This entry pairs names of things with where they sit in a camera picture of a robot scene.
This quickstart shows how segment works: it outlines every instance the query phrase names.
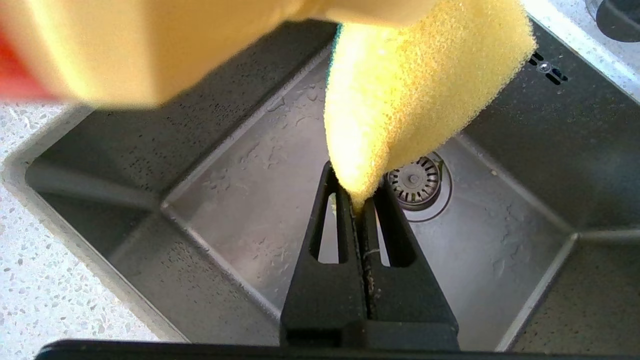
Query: speckled countertop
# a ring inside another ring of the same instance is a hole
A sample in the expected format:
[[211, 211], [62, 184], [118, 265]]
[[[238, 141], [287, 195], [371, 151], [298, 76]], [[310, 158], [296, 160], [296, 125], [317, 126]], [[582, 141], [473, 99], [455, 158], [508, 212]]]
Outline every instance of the speckled countertop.
[[[640, 99], [640, 44], [602, 35], [584, 0], [522, 0], [543, 26]], [[33, 190], [24, 171], [91, 109], [0, 102], [0, 358], [62, 338], [184, 337]]]

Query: sink drain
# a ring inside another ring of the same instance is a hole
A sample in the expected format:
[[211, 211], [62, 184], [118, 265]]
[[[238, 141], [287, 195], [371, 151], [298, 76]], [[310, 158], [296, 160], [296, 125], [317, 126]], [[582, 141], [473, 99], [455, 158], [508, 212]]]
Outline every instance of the sink drain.
[[451, 199], [451, 173], [435, 152], [390, 171], [387, 181], [409, 222], [425, 222], [437, 217]]
[[426, 209], [440, 193], [440, 170], [427, 156], [390, 171], [387, 177], [400, 206], [407, 210]]

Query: yellow sponge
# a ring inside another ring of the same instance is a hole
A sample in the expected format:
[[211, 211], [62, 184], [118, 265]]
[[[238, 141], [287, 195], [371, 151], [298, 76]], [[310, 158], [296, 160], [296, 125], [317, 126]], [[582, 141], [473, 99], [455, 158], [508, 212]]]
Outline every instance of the yellow sponge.
[[535, 46], [519, 0], [441, 0], [401, 29], [343, 25], [324, 122], [330, 159], [356, 210], [385, 172], [462, 129]]

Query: sink basin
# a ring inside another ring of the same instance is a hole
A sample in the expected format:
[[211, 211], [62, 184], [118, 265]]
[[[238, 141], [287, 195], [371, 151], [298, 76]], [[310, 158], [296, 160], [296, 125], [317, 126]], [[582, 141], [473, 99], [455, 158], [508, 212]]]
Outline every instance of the sink basin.
[[[284, 25], [163, 108], [95, 111], [27, 181], [187, 339], [275, 345], [328, 160], [334, 31]], [[432, 155], [442, 209], [406, 211], [465, 350], [508, 348], [580, 233], [640, 219], [640, 106], [536, 37], [539, 57]]]

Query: terrazzo countertop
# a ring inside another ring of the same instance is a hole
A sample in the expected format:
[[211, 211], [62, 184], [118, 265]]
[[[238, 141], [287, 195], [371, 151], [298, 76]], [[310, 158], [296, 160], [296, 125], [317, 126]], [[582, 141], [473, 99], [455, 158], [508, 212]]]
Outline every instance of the terrazzo countertop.
[[[527, 11], [640, 99], [640, 43], [602, 35], [583, 0], [523, 0]], [[91, 109], [0, 103], [0, 358], [32, 359], [63, 338], [185, 341], [24, 181], [30, 161]]]

